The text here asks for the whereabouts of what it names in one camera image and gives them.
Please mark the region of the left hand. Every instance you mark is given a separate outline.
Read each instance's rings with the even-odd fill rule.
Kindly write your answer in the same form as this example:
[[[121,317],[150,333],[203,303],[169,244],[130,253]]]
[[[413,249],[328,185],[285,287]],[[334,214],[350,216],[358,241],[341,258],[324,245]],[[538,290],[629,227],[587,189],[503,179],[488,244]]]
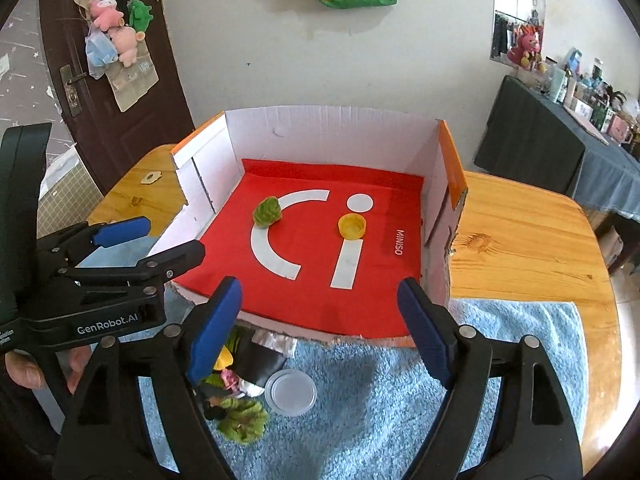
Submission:
[[[70,390],[70,393],[76,391],[91,355],[92,349],[90,346],[78,347],[63,352],[63,363],[70,370],[66,375],[67,389]],[[4,356],[4,364],[6,364],[6,371],[11,379],[19,386],[39,390],[47,385],[43,371],[26,354],[8,352]]]

